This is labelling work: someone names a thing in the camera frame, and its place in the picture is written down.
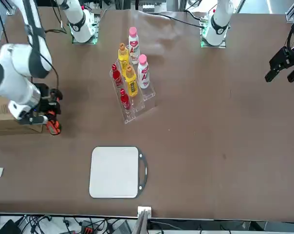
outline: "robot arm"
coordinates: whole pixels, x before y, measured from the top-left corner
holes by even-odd
[[[1,47],[0,95],[10,100],[8,108],[21,124],[47,124],[51,134],[59,134],[56,114],[60,114],[61,93],[58,90],[49,92],[46,85],[32,84],[28,80],[28,77],[45,78],[52,68],[37,6],[34,0],[13,0],[13,3],[22,13],[29,44]],[[35,116],[34,112],[43,115]]]
[[[86,9],[82,10],[78,0],[56,0],[56,2],[65,12],[76,41],[85,43],[95,35],[94,14]]]
[[[218,0],[215,13],[209,20],[209,25],[203,36],[207,43],[218,46],[223,42],[233,12],[232,0]]]

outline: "yellow mustard bottle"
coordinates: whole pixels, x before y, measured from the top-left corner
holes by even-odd
[[[118,51],[118,58],[121,65],[122,75],[125,77],[127,67],[129,64],[129,50],[126,48],[124,43],[120,43],[119,51]]]
[[[137,83],[136,83],[136,74],[135,74],[134,68],[131,65],[127,66],[125,78],[126,78],[129,95],[131,97],[136,96],[138,93]]]

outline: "red bottle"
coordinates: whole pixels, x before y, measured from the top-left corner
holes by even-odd
[[[124,106],[124,109],[129,110],[130,109],[130,102],[129,102],[129,97],[124,89],[120,90],[120,99],[122,102],[122,105]]]
[[[118,71],[116,64],[112,65],[112,78],[113,78],[117,87],[122,86],[123,83],[122,83],[122,79],[121,79],[121,74]]]

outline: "brown table surface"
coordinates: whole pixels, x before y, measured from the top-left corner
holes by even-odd
[[[45,29],[58,27],[51,8],[40,15]],[[130,26],[157,106],[125,125],[108,74]],[[0,136],[0,212],[136,216],[143,205],[154,217],[294,222],[294,83],[289,70],[264,79],[290,24],[284,15],[238,14],[231,26],[226,49],[201,48],[196,27],[128,10],[106,12],[96,46],[48,34],[63,132]],[[26,42],[19,14],[6,30],[10,42]],[[45,82],[55,84],[53,72]],[[149,178],[137,199],[90,197],[98,145],[144,152]]]

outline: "white tray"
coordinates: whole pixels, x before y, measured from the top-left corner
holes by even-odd
[[[140,161],[145,177],[140,184]],[[133,146],[98,146],[92,152],[89,192],[93,198],[135,198],[147,182],[147,162]]]

